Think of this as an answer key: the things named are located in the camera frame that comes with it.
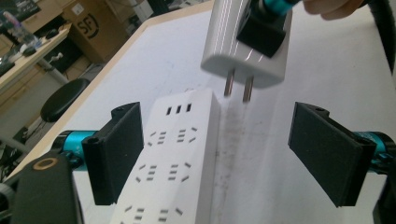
power strip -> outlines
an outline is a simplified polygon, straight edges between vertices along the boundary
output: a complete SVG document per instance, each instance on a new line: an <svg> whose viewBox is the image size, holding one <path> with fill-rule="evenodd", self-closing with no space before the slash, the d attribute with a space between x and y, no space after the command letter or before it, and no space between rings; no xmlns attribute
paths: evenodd
<svg viewBox="0 0 396 224"><path fill-rule="evenodd" d="M209 223L219 112L212 90L156 101L111 223Z"/></svg>

table surface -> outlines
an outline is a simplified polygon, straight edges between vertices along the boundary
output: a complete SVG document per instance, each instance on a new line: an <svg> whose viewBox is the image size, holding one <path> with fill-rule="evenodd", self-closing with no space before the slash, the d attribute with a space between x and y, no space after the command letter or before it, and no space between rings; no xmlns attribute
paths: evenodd
<svg viewBox="0 0 396 224"><path fill-rule="evenodd" d="M297 6L284 82L242 104L242 85L224 98L225 80L200 68L212 5L143 23L15 172L61 131L99 130L114 107L141 102L145 126L157 98L210 88L221 106L211 223L373 223L384 176L368 174L357 206L335 208L288 146L296 101L328 109L349 130L396 139L396 92L369 9L323 21ZM95 206L87 173L74 174L86 223L109 223L114 205Z"/></svg>
<svg viewBox="0 0 396 224"><path fill-rule="evenodd" d="M8 85L12 85L13 81L15 81L26 69L38 63L38 61L40 61L51 50L58 46L59 43L66 39L68 33L69 29L63 29L58 35L56 35L52 39L44 39L43 45L37 50L35 54L29 57L20 57L15 62L15 66L0 77L0 90L6 88Z"/></svg>

black stool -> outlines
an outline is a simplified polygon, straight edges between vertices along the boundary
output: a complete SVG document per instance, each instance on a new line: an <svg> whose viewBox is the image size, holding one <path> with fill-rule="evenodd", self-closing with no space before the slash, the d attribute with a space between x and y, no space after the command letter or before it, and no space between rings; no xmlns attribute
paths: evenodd
<svg viewBox="0 0 396 224"><path fill-rule="evenodd" d="M62 86L44 103L41 118L46 122L57 121L89 84L89 80L78 78Z"/></svg>

metal prong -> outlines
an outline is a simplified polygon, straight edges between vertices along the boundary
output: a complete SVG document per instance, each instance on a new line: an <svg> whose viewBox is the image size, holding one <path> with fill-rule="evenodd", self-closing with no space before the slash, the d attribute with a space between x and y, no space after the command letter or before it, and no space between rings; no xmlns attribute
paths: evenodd
<svg viewBox="0 0 396 224"><path fill-rule="evenodd" d="M235 74L235 69L230 70L227 76L227 82L225 83L224 96L230 96L233 90L233 76Z"/></svg>
<svg viewBox="0 0 396 224"><path fill-rule="evenodd" d="M244 103L250 101L251 91L253 90L253 79L254 77L248 77L247 82L245 83Z"/></svg>

white plug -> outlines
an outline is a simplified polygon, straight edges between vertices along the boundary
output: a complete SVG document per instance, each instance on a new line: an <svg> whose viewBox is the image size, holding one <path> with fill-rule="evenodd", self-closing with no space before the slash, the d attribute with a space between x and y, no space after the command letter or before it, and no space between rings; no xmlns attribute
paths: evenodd
<svg viewBox="0 0 396 224"><path fill-rule="evenodd" d="M291 12L283 30L286 36L272 58L259 53L236 39L250 1L215 0L201 67L218 76L227 77L224 95L231 94L233 81L245 84L244 102L251 89L265 88L283 81L288 56Z"/></svg>
<svg viewBox="0 0 396 224"><path fill-rule="evenodd" d="M211 90L157 100L111 223L209 223L218 128Z"/></svg>

